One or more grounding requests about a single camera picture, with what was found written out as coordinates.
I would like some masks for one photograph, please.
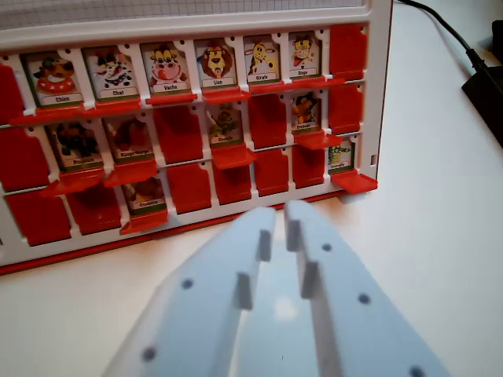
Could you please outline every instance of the screw hole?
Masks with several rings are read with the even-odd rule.
[[[190,289],[194,285],[194,282],[192,279],[185,279],[182,281],[182,288],[183,289]]]
[[[423,370],[419,367],[411,367],[409,373],[412,377],[425,377],[426,376],[424,374]]]
[[[154,347],[145,348],[141,357],[143,357],[143,361],[147,363],[154,360],[156,358],[156,349]]]
[[[362,293],[361,295],[358,296],[359,302],[362,304],[368,305],[370,303],[370,297],[369,295]]]

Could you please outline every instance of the red plastic flap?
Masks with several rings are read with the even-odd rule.
[[[13,69],[0,64],[0,124],[12,124],[11,118],[23,116],[23,98],[17,87]]]
[[[113,188],[96,185],[66,195],[66,199],[82,234],[120,228],[120,208]]]
[[[105,186],[112,187],[146,181],[157,175],[157,165],[154,159],[143,159],[132,163],[117,163],[114,170],[105,179]]]
[[[293,140],[296,144],[310,149],[311,151],[315,149],[335,147],[343,142],[342,137],[337,135],[328,135],[324,132],[324,130],[293,135]]]
[[[331,176],[330,180],[350,194],[360,194],[377,189],[377,181],[364,174],[358,174],[356,169],[344,171]]]
[[[211,149],[214,165],[220,169],[246,167],[255,161],[255,153],[244,144],[230,145]]]
[[[325,172],[325,151],[311,151],[295,145],[292,147],[292,176],[296,188],[323,183]]]
[[[203,158],[199,120],[188,106],[157,108],[154,121],[166,163]]]
[[[364,27],[367,26],[346,24],[330,28],[330,72],[334,78],[363,79],[368,42]]]
[[[147,104],[181,104],[183,102],[190,102],[197,99],[197,95],[190,93],[181,93],[181,94],[167,94],[165,96],[155,96],[150,97],[145,100]]]
[[[334,86],[329,91],[329,123],[334,134],[358,132],[363,115],[363,93],[357,84]]]
[[[60,172],[60,179],[54,181],[40,192],[40,195],[51,196],[66,195],[72,192],[81,192],[103,181],[105,171],[103,167],[94,169],[77,170],[68,173]]]
[[[245,101],[251,96],[249,92],[241,90],[239,86],[229,89],[203,89],[204,100],[209,104]]]
[[[251,199],[252,181],[249,167],[220,170],[213,164],[213,177],[220,204]]]
[[[211,207],[210,179],[199,163],[167,168],[171,198],[179,214]]]
[[[23,128],[0,130],[0,181],[5,191],[29,189],[49,184],[49,166],[39,139]]]
[[[31,191],[6,199],[30,246],[70,238],[70,221],[61,198],[42,198]]]
[[[252,97],[248,100],[251,139],[255,148],[286,143],[285,104],[276,94]]]
[[[275,148],[257,152],[255,183],[259,196],[288,191],[288,157]]]
[[[120,230],[120,235],[141,232],[160,226],[167,222],[167,210],[156,210],[147,214],[131,216],[130,220]]]

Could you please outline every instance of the cartoon monkey card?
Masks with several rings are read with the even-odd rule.
[[[103,165],[94,132],[78,122],[46,126],[61,171],[74,171]]]
[[[313,31],[290,33],[290,78],[312,77],[321,74],[320,41]]]

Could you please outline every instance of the cartoon cow card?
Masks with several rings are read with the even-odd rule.
[[[159,95],[189,91],[185,54],[175,49],[173,42],[141,45],[141,54],[150,93]]]

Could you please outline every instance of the cartoon giraffe card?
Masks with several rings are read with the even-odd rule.
[[[249,84],[280,80],[280,46],[270,35],[244,38],[244,62]]]

